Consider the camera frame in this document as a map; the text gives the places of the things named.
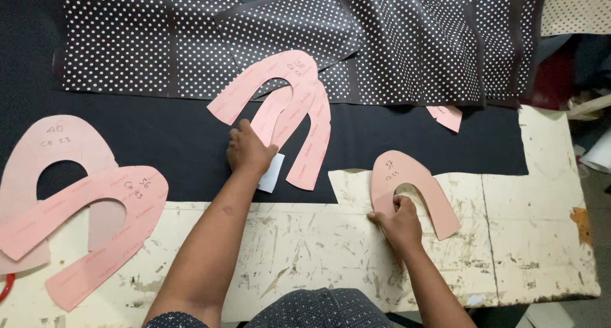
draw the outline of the red ring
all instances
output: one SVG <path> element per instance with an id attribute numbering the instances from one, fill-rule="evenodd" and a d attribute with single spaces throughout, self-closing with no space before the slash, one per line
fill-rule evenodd
<path id="1" fill-rule="evenodd" d="M 4 301 L 6 296 L 9 295 L 11 289 L 13 288 L 13 282 L 15 281 L 15 274 L 7 274 L 6 275 L 6 284 L 4 285 L 4 290 L 0 293 L 0 303 Z"/>

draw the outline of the paint-stained table surface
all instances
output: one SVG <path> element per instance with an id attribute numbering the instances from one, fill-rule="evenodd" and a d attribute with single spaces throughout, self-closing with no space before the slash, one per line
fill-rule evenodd
<path id="1" fill-rule="evenodd" d="M 523 107 L 530 175 L 447 173 L 436 178 L 462 228 L 438 241 L 413 187 L 423 245 L 459 301 L 495 306 L 600 295 L 566 115 Z M 351 287 L 384 311 L 417 310 L 407 273 L 393 263 L 371 210 L 370 171 L 329 173 L 339 204 L 262 203 L 250 208 L 223 321 L 249 320 L 296 289 Z M 181 243 L 208 203 L 167 202 L 141 250 L 76 309 L 55 306 L 44 281 L 85 255 L 88 210 L 50 237 L 51 262 L 18 274 L 0 305 L 0 327 L 139 327 Z"/>

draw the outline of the dark shirt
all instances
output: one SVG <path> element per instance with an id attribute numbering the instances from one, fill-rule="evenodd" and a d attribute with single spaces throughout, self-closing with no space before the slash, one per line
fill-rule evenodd
<path id="1" fill-rule="evenodd" d="M 164 313 L 145 328 L 208 328 L 187 313 Z M 246 328 L 392 328 L 386 315 L 357 289 L 297 290 L 257 314 Z"/>

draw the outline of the polka dot fabric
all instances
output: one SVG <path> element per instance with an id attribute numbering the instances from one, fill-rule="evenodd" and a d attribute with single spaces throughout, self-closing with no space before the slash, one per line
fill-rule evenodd
<path id="1" fill-rule="evenodd" d="M 331 102 L 517 106 L 516 82 L 529 78 L 524 58 L 533 49 L 523 44 L 533 29 L 522 29 L 521 18 L 527 27 L 537 19 L 536 10 L 521 13 L 524 0 L 343 2 L 363 47 L 351 77 L 321 74 Z"/>
<path id="2" fill-rule="evenodd" d="M 546 0 L 541 36 L 611 33 L 611 0 Z"/>
<path id="3" fill-rule="evenodd" d="M 164 0 L 63 0 L 68 20 L 62 88 L 166 96 Z"/>
<path id="4" fill-rule="evenodd" d="M 543 0 L 468 0 L 485 50 L 486 102 L 517 106 L 531 86 Z"/>
<path id="5" fill-rule="evenodd" d="M 294 49 L 310 54 L 320 70 L 361 47 L 351 17 L 338 0 L 260 0 L 222 12 L 215 20 L 241 71 Z M 254 98 L 287 84 L 272 79 Z"/>
<path id="6" fill-rule="evenodd" d="M 207 328 L 186 313 L 164 313 L 144 328 Z M 392 328 L 392 323 L 357 289 L 297 290 L 263 309 L 246 328 Z"/>
<path id="7" fill-rule="evenodd" d="M 214 99 L 240 72 L 212 16 L 239 0 L 172 0 L 176 76 L 180 98 Z"/>
<path id="8" fill-rule="evenodd" d="M 214 99 L 239 73 L 212 19 L 239 0 L 64 0 L 62 88 Z"/>

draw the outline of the right hand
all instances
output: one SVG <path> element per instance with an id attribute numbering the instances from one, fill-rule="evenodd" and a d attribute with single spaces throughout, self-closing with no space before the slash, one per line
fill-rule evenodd
<path id="1" fill-rule="evenodd" d="M 229 148 L 227 148 L 227 160 L 231 170 L 235 172 L 252 172 L 257 181 L 270 168 L 271 160 L 278 152 L 278 146 L 265 146 L 250 127 L 248 120 L 241 120 L 240 129 L 231 129 L 229 136 Z"/>
<path id="2" fill-rule="evenodd" d="M 393 197 L 392 202 L 396 215 L 388 217 L 386 214 L 371 211 L 367 218 L 384 229 L 386 238 L 400 252 L 422 248 L 422 226 L 416 214 L 416 206 L 409 197 L 403 195 Z"/>

